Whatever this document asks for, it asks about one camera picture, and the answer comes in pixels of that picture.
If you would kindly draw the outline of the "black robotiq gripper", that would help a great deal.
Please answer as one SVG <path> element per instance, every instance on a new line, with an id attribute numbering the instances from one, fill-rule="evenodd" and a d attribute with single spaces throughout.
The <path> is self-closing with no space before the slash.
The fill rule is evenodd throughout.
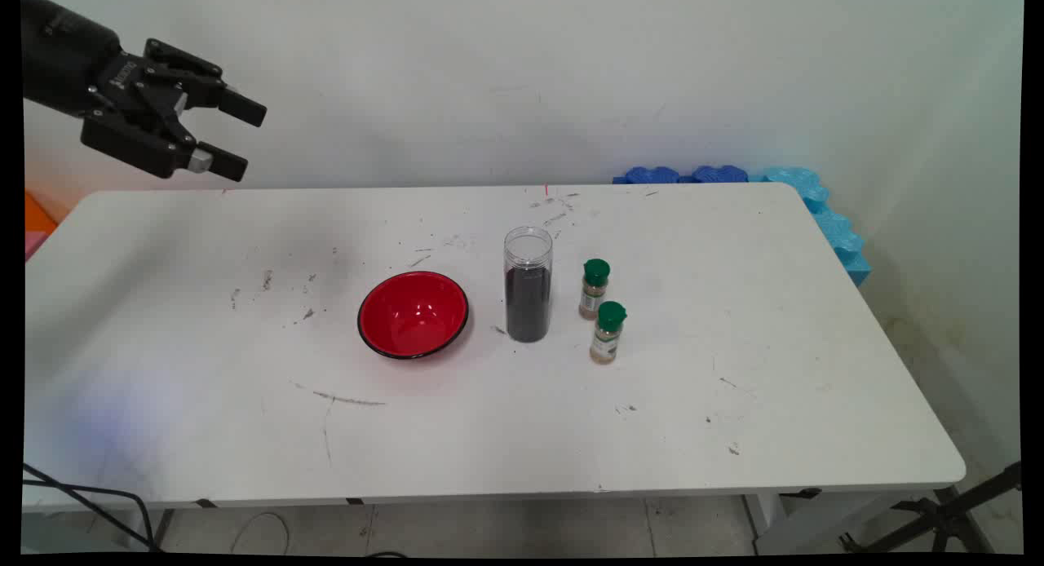
<path id="1" fill-rule="evenodd" d="M 23 0 L 24 98 L 80 117 L 84 145 L 150 175 L 189 170 L 240 182 L 250 162 L 183 127 L 173 89 L 186 109 L 216 108 L 254 127 L 266 117 L 214 62 L 157 39 L 130 54 L 103 24 L 50 0 Z"/>

